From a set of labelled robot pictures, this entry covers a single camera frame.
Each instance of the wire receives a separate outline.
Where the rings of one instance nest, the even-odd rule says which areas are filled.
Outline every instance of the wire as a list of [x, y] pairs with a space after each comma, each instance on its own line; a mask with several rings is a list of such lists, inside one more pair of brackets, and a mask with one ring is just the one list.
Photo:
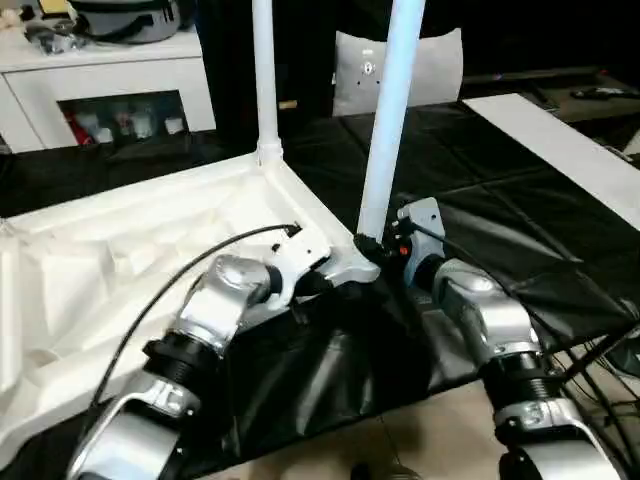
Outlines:
[[116, 351], [113, 354], [113, 357], [111, 358], [111, 361], [109, 362], [109, 365], [107, 366], [107, 369], [102, 375], [102, 379], [100, 380], [100, 383], [98, 384], [98, 387], [96, 388], [96, 391], [93, 394], [91, 402], [89, 403], [89, 407], [87, 408], [87, 411], [85, 414], [84, 425], [80, 433], [80, 438], [84, 437], [84, 435], [87, 433], [89, 424], [91, 423], [91, 418], [93, 417], [93, 413], [97, 410], [98, 406], [100, 405], [100, 399], [102, 398], [102, 395], [105, 389], [107, 388], [107, 384], [109, 383], [111, 374], [113, 373], [113, 370], [118, 364], [118, 360], [122, 356], [122, 352], [124, 352], [124, 349], [126, 348], [127, 344], [131, 340], [131, 337], [133, 336], [137, 328], [140, 326], [140, 323], [142, 323], [142, 320], [144, 320], [146, 315], [151, 311], [153, 306], [156, 303], [158, 303], [158, 301], [162, 298], [162, 296], [165, 293], [167, 293], [167, 291], [173, 285], [175, 285], [175, 283], [178, 280], [180, 280], [180, 278], [182, 278], [182, 276], [184, 276], [185, 273], [187, 273], [189, 270], [191, 270], [194, 266], [196, 266], [198, 263], [200, 263], [202, 260], [206, 259], [207, 257], [210, 257], [214, 253], [222, 250], [223, 248], [226, 248], [233, 243], [239, 242], [240, 240], [244, 240], [245, 238], [252, 237], [254, 235], [259, 235], [265, 232], [271, 232], [273, 230], [285, 230], [287, 233], [291, 234], [292, 232], [295, 232], [299, 229], [300, 229], [299, 226], [293, 225], [293, 224], [280, 224], [280, 225], [272, 225], [270, 227], [256, 228], [255, 230], [250, 230], [248, 232], [241, 233], [239, 235], [236, 235], [234, 237], [231, 237], [225, 240], [224, 242], [218, 243], [217, 245], [205, 250], [200, 255], [198, 255], [193, 260], [191, 260], [189, 263], [187, 263], [182, 268], [180, 268], [180, 270], [178, 270], [167, 281], [167, 283], [165, 283], [162, 286], [162, 288], [158, 290], [158, 292], [151, 299], [151, 301], [142, 309], [142, 311], [138, 314], [136, 319], [133, 321], [133, 323], [127, 330], [127, 332], [124, 334], [124, 336], [120, 340], [120, 343], [118, 344], [118, 347], [116, 348]]
[[[625, 308], [627, 313], [637, 319], [636, 313], [631, 311], [631, 309], [629, 309], [624, 303], [619, 302], [619, 306]], [[637, 323], [633, 324], [629, 329], [620, 330], [619, 332], [607, 335], [602, 341], [600, 341], [600, 343], [598, 343], [598, 345], [592, 343], [592, 348], [590, 350], [587, 350], [587, 352], [582, 357], [580, 357], [579, 362], [574, 363], [573, 365], [571, 365], [571, 367], [569, 367], [569, 369], [567, 370], [567, 375], [565, 377], [566, 380], [570, 380], [581, 371], [586, 370], [586, 368], [593, 362], [601, 359], [602, 356], [615, 349], [618, 345], [624, 342], [624, 340], [629, 337], [629, 335], [635, 333], [638, 329], [637, 327]]]
[[[432, 232], [431, 230], [428, 230], [424, 227], [422, 227], [421, 225], [417, 225], [413, 222], [411, 222], [412, 227], [421, 232], [424, 233], [425, 235], [438, 240], [440, 242], [442, 242], [444, 245], [450, 247], [452, 250], [457, 251], [458, 254], [461, 254], [464, 257], [467, 257], [467, 260], [470, 261], [471, 263], [474, 263], [478, 268], [480, 268], [481, 270], [484, 270], [485, 272], [487, 272], [488, 274], [491, 275], [491, 270], [486, 268], [482, 262], [479, 262], [477, 260], [477, 258], [471, 254], [466, 248], [464, 248], [462, 245], [459, 245], [458, 243], [445, 238], [442, 235], [439, 235], [435, 232]], [[549, 332], [549, 335], [551, 335], [551, 337], [553, 338], [553, 341], [556, 342], [558, 344], [558, 346], [560, 346], [561, 348], [563, 348], [563, 350], [566, 352], [566, 354], [569, 356], [569, 358], [571, 359], [572, 363], [577, 363], [579, 360], [576, 357], [576, 355], [571, 351], [571, 348], [567, 348], [567, 347], [563, 347], [563, 340], [560, 336], [560, 334], [554, 329], [552, 328], [545, 320], [543, 320], [540, 315], [538, 315], [536, 312], [534, 312], [530, 307], [528, 307], [525, 302], [522, 301], [522, 299], [520, 298], [520, 296], [510, 287], [508, 287], [507, 285], [505, 285], [503, 282], [501, 282], [500, 280], [498, 280], [497, 278], [495, 278], [495, 276], [492, 276], [492, 278], [495, 280], [495, 282], [500, 285], [500, 287], [502, 287], [502, 289], [511, 297], [513, 297], [514, 299], [518, 300], [523, 308], [527, 311], [527, 313], [531, 316], [531, 318], [533, 318], [537, 323], [539, 323], [545, 330], [547, 330]], [[622, 425], [622, 423], [620, 422], [620, 419], [616, 416], [613, 407], [611, 405], [611, 402], [609, 402], [609, 400], [607, 399], [606, 395], [604, 394], [604, 392], [602, 391], [602, 389], [598, 386], [598, 384], [595, 382], [595, 380], [593, 379], [593, 377], [589, 374], [589, 372], [585, 369], [582, 372], [582, 376], [583, 378], [586, 380], [587, 384], [589, 385], [589, 387], [591, 388], [591, 390], [593, 390], [594, 395], [596, 396], [596, 398], [598, 399], [598, 403], [600, 403], [602, 405], [602, 407], [604, 408], [604, 410], [606, 411], [607, 415], [609, 415], [611, 417], [611, 420], [613, 422], [613, 424], [616, 427], [616, 430], [618, 431], [618, 434], [620, 436], [620, 439], [622, 440], [622, 443], [625, 446], [625, 449], [627, 450], [627, 453], [629, 454], [629, 457], [631, 458], [632, 464], [633, 464], [633, 468], [637, 469], [640, 471], [640, 455], [638, 454], [638, 452], [633, 448], [633, 443], [631, 442], [630, 438], [629, 438], [629, 434], [626, 431], [626, 429], [624, 428], [624, 426]]]
[[[560, 359], [558, 357], [556, 357], [555, 355], [552, 355], [552, 357], [553, 357], [553, 360], [555, 361], [555, 363], [557, 363], [560, 366], [562, 371], [566, 372], [567, 371], [567, 367], [565, 367], [565, 365], [560, 361]], [[596, 405], [600, 405], [600, 402], [598, 402], [598, 399], [595, 398], [593, 395], [591, 395], [589, 392], [587, 392], [585, 390], [585, 388], [580, 384], [580, 382], [578, 382], [578, 380], [576, 380], [575, 378], [572, 378], [571, 382], [573, 384], [575, 384], [575, 386], [578, 388], [578, 390], [580, 390], [580, 392], [582, 392], [582, 394], [585, 397], [587, 397], [589, 400], [591, 400]]]
[[[636, 418], [636, 419], [640, 420], [640, 413], [638, 413], [638, 412], [616, 413], [616, 416], [618, 418]], [[604, 418], [604, 426], [608, 427], [609, 425], [611, 425], [611, 419], [609, 417], [605, 417]]]
[[378, 415], [378, 419], [380, 419], [380, 423], [382, 424], [382, 428], [384, 429], [384, 434], [387, 437], [387, 441], [391, 446], [391, 450], [396, 460], [396, 463], [398, 465], [402, 465], [402, 462], [400, 461], [400, 454], [398, 452], [398, 446], [396, 445], [396, 442], [393, 441], [393, 437], [391, 436], [391, 432], [389, 431], [389, 427], [387, 426], [387, 423], [384, 421], [384, 417], [382, 415]]
[[578, 409], [578, 412], [580, 412], [580, 415], [582, 415], [585, 421], [589, 424], [589, 427], [592, 428], [594, 432], [596, 432], [596, 434], [598, 435], [598, 438], [600, 438], [602, 443], [604, 443], [605, 447], [607, 447], [607, 450], [609, 450], [611, 455], [617, 460], [618, 464], [624, 470], [627, 477], [629, 479], [634, 478], [633, 468], [631, 467], [631, 465], [629, 465], [629, 462], [624, 456], [624, 453], [622, 453], [622, 451], [618, 448], [618, 446], [611, 440], [607, 432], [604, 430], [604, 427], [601, 427], [595, 421], [593, 416], [590, 415], [585, 410], [585, 408], [580, 404], [580, 402], [575, 397], [573, 392], [571, 392], [571, 390], [569, 390], [566, 386], [562, 387], [562, 393], [565, 395], [565, 397], [567, 397], [569, 400], [571, 400], [574, 403], [574, 405]]
[[[595, 347], [594, 342], [587, 342], [585, 344], [585, 348], [587, 349], [587, 351], [592, 350], [594, 347]], [[615, 378], [618, 381], [618, 383], [620, 383], [620, 385], [622, 385], [622, 387], [633, 397], [634, 399], [633, 401], [626, 402], [626, 403], [628, 404], [640, 403], [640, 396], [638, 396], [638, 394], [635, 392], [635, 390], [633, 390], [633, 388], [627, 385], [627, 382], [625, 382], [620, 377], [620, 375], [607, 363], [606, 360], [600, 357], [599, 359], [596, 360], [596, 363], [598, 364], [598, 366], [606, 370], [613, 378]]]

